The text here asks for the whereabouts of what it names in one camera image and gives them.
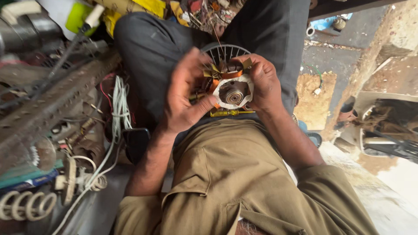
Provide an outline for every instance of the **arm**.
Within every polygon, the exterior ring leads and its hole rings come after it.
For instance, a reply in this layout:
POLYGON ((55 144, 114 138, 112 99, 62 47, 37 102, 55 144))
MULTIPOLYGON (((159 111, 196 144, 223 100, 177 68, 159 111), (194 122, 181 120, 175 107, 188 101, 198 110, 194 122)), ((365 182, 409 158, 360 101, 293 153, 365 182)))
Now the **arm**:
POLYGON ((283 160, 293 170, 326 165, 317 147, 284 108, 280 81, 274 65, 256 54, 238 57, 240 61, 247 58, 251 58, 253 62, 250 76, 255 84, 250 106, 257 111, 258 117, 274 138, 283 160))
POLYGON ((191 49, 179 61, 171 76, 163 118, 126 186, 126 196, 151 196, 159 193, 177 134, 188 130, 213 108, 216 103, 213 96, 205 97, 196 105, 189 102, 195 80, 203 76, 199 65, 209 61, 209 56, 197 48, 191 49))

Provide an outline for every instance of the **yellow screwdriver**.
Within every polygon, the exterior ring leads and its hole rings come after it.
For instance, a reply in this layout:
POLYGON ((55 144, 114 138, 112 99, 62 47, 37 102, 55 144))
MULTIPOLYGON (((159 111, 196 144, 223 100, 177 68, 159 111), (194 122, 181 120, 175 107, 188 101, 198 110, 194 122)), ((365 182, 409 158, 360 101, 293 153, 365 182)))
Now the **yellow screwdriver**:
POLYGON ((244 113, 255 113, 255 111, 238 111, 238 110, 229 110, 229 111, 216 111, 215 113, 210 112, 211 117, 222 117, 222 116, 236 116, 238 114, 244 113))

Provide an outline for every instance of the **coiled spring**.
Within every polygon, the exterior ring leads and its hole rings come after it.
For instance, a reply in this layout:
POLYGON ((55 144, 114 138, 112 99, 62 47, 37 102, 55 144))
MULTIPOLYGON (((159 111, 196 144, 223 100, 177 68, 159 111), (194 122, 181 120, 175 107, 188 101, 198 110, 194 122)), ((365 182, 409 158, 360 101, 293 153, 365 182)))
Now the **coiled spring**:
POLYGON ((43 192, 10 191, 0 199, 1 220, 37 221, 48 216, 55 206, 57 195, 43 192))

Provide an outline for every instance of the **scrap parts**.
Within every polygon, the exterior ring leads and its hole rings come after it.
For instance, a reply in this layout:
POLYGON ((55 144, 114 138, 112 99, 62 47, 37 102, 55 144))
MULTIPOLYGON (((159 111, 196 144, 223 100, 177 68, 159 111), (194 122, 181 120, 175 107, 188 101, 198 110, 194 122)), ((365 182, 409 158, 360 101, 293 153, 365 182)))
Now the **scrap parts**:
POLYGON ((30 160, 29 150, 87 93, 114 70, 121 58, 110 50, 56 83, 37 100, 29 101, 0 120, 0 175, 12 166, 30 160))

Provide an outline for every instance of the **knee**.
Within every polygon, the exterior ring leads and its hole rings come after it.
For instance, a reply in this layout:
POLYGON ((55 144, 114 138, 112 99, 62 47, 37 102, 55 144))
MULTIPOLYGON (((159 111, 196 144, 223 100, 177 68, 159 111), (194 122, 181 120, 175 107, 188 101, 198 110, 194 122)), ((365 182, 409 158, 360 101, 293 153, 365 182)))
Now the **knee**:
POLYGON ((126 14, 116 22, 113 32, 114 38, 118 40, 118 38, 127 37, 133 31, 144 32, 144 29, 152 26, 155 20, 157 19, 154 16, 146 12, 126 14))

